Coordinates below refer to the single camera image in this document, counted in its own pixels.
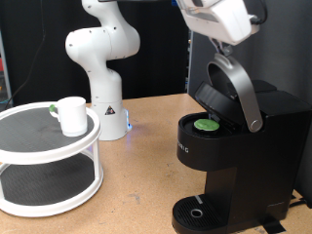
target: table surface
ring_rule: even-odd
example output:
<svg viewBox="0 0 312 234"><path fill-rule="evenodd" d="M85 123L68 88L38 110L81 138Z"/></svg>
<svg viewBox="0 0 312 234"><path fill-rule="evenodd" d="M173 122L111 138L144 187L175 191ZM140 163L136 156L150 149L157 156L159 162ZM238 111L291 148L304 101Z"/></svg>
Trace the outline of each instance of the table surface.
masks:
<svg viewBox="0 0 312 234"><path fill-rule="evenodd" d="M82 206L50 217L16 217L0 212L4 233L175 234L174 204L204 192L206 173L182 165L176 157L178 120L204 109L189 95L124 100L133 129L115 141L101 141L101 188ZM312 212L290 208L282 220L288 233L311 233ZM244 231L264 234L263 227Z"/></svg>

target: black wall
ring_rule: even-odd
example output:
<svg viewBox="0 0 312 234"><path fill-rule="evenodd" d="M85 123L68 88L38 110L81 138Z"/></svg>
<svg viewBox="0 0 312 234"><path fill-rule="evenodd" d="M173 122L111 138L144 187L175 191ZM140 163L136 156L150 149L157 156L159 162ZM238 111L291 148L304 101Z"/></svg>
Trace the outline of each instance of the black wall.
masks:
<svg viewBox="0 0 312 234"><path fill-rule="evenodd" d="M46 40L27 85L15 105L80 96L90 101L86 72L72 61L64 47L70 31L100 26L81 0L43 0ZM171 1L119 3L126 21L140 35L139 52L109 61L123 79L123 98L143 98L184 92L187 32L178 7ZM0 0L0 25L12 92L27 78L42 41L41 0Z"/></svg>
<svg viewBox="0 0 312 234"><path fill-rule="evenodd" d="M262 17L260 1L245 0L248 11ZM312 1L266 0L268 20L260 31L233 47L251 79L265 80L312 104ZM194 33L189 94L194 97L202 81L208 81L207 64L215 48L209 39ZM296 189L312 203L312 134L308 136Z"/></svg>

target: warning label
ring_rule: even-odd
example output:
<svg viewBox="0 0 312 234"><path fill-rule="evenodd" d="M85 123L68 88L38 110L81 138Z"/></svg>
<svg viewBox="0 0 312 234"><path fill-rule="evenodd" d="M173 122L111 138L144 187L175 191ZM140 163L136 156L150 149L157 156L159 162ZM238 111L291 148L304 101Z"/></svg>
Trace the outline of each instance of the warning label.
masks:
<svg viewBox="0 0 312 234"><path fill-rule="evenodd" d="M106 110L105 115L111 115L111 114L115 114L115 111L114 111L113 108L109 105L108 109Z"/></svg>

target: black coffee machine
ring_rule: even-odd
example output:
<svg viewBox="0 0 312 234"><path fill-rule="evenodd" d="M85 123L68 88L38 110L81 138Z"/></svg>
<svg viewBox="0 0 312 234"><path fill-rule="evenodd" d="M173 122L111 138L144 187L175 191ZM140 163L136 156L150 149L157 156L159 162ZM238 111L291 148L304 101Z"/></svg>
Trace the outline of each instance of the black coffee machine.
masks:
<svg viewBox="0 0 312 234"><path fill-rule="evenodd" d="M177 133L179 161L207 172L205 192L175 204L173 227L179 234L268 230L287 215L311 106L251 82L232 57L215 55L208 71L213 85L203 83L196 93L207 112L182 117ZM198 119L217 121L216 134L196 131Z"/></svg>

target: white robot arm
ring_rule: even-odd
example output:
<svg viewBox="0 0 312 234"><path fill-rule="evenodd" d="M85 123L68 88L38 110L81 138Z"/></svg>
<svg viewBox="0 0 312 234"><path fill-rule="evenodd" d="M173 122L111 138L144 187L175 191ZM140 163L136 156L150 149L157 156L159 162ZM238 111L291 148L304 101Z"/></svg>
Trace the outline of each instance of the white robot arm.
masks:
<svg viewBox="0 0 312 234"><path fill-rule="evenodd" d="M237 45L252 34L243 0L176 1L192 31L230 45Z"/></svg>
<svg viewBox="0 0 312 234"><path fill-rule="evenodd" d="M87 13L98 18L101 27L70 32L65 48L69 57L88 74L91 108L101 124L99 139L118 139L131 129L131 125L128 111L123 107L121 77L107 68L106 62L135 55L139 49L139 36L122 17L117 2L82 0L82 6Z"/></svg>

